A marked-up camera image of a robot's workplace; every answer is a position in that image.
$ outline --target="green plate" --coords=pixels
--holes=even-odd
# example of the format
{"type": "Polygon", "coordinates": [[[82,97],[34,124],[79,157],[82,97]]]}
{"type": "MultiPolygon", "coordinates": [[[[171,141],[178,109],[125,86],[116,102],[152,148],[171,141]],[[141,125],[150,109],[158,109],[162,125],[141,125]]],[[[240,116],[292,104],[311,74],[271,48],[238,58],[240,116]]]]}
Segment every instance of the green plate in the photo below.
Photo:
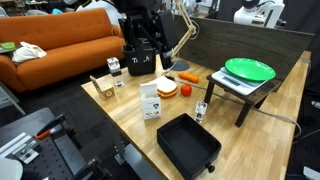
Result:
{"type": "Polygon", "coordinates": [[[276,76],[276,72],[270,66],[247,58],[229,59],[225,67],[232,74],[252,81],[265,81],[276,76]]]}

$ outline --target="dark wall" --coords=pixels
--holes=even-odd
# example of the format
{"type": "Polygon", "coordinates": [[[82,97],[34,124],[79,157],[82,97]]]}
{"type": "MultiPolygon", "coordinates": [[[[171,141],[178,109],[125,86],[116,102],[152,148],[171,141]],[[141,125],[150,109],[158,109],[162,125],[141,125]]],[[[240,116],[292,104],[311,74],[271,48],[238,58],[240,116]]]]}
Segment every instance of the dark wall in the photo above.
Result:
{"type": "MultiPolygon", "coordinates": [[[[320,95],[320,1],[284,0],[281,19],[284,29],[315,34],[307,50],[312,51],[312,66],[307,77],[306,91],[320,95]]],[[[217,18],[233,21],[234,13],[241,8],[241,0],[221,0],[217,18]]]]}

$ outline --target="black tray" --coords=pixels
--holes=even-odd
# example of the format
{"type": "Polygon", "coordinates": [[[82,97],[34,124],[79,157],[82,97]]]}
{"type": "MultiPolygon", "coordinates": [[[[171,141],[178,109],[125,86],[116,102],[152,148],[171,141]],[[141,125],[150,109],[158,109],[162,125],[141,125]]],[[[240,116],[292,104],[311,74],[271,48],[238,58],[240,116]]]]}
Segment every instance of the black tray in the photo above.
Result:
{"type": "Polygon", "coordinates": [[[157,130],[157,141],[185,179],[194,179],[211,163],[221,149],[220,142],[184,113],[157,130]]]}

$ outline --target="wooden table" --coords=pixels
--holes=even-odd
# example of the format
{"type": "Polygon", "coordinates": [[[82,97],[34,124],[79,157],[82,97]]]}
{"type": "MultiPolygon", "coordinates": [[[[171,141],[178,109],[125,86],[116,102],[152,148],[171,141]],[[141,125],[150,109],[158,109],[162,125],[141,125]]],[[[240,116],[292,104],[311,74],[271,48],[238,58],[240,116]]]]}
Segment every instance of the wooden table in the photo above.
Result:
{"type": "MultiPolygon", "coordinates": [[[[206,77],[213,73],[213,70],[191,62],[189,64],[190,69],[187,72],[198,75],[200,81],[197,86],[206,88],[206,77]]],[[[270,93],[260,110],[296,121],[307,67],[307,63],[299,59],[277,93],[270,93]]],[[[158,145],[156,131],[182,113],[194,116],[195,104],[204,99],[206,91],[193,88],[190,97],[184,97],[178,92],[172,98],[162,99],[162,117],[143,120],[139,84],[162,75],[164,71],[160,61],[157,61],[156,72],[151,75],[132,77],[127,69],[122,72],[125,85],[116,88],[116,96],[107,101],[99,98],[91,82],[82,87],[160,175],[168,179],[182,179],[158,145]]],[[[167,75],[181,80],[177,72],[167,75]]],[[[112,82],[112,77],[108,75],[98,79],[98,82],[104,81],[112,82]]],[[[214,93],[241,102],[239,98],[219,87],[214,89],[214,93]]],[[[221,142],[222,149],[213,162],[215,171],[204,171],[198,179],[284,179],[295,125],[251,110],[246,121],[238,128],[234,122],[242,106],[217,96],[211,98],[201,125],[221,142]]]]}

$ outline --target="couch cushion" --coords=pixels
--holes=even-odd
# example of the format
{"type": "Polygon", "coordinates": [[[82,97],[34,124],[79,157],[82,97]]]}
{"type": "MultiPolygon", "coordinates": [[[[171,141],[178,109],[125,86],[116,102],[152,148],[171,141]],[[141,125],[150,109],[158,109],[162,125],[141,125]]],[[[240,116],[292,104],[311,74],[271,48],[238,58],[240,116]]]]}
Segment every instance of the couch cushion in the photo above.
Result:
{"type": "Polygon", "coordinates": [[[0,41],[21,41],[43,50],[110,36],[112,25],[102,8],[39,16],[0,19],[0,41]]]}
{"type": "Polygon", "coordinates": [[[27,88],[33,90],[106,65],[107,58],[123,59],[123,44],[123,38],[109,36],[48,50],[47,56],[17,66],[17,74],[27,88]]]}

